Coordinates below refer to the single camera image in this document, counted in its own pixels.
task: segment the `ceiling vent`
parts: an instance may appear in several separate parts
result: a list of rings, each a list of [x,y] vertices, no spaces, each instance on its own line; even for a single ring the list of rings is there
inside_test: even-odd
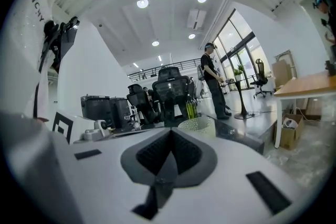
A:
[[[201,28],[205,19],[205,15],[206,11],[204,10],[191,9],[189,11],[187,27],[193,28],[194,30]]]

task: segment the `white table leg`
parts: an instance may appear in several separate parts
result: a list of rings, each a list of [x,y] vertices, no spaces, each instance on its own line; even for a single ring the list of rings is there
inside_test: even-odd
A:
[[[296,115],[296,99],[293,99],[293,114]]]
[[[277,122],[277,133],[275,138],[275,148],[279,148],[281,140],[281,129],[282,129],[282,102],[281,99],[277,99],[277,113],[278,113],[278,122]]]

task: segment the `backpack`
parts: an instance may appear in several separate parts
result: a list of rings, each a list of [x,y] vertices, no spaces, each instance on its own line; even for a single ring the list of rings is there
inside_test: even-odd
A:
[[[199,80],[204,80],[204,71],[201,65],[197,66],[197,75]]]

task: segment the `wooden tabletop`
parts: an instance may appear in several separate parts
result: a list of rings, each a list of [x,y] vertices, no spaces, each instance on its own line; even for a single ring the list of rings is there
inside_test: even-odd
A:
[[[330,77],[328,76],[328,72],[324,71],[303,78],[290,80],[274,95],[276,97],[285,97],[330,91],[336,92],[336,76]]]

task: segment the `black shoe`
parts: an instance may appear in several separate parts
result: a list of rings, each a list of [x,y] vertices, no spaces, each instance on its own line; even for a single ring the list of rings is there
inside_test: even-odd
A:
[[[228,120],[228,119],[230,119],[230,117],[224,115],[224,116],[218,116],[217,119],[218,119],[218,120]]]

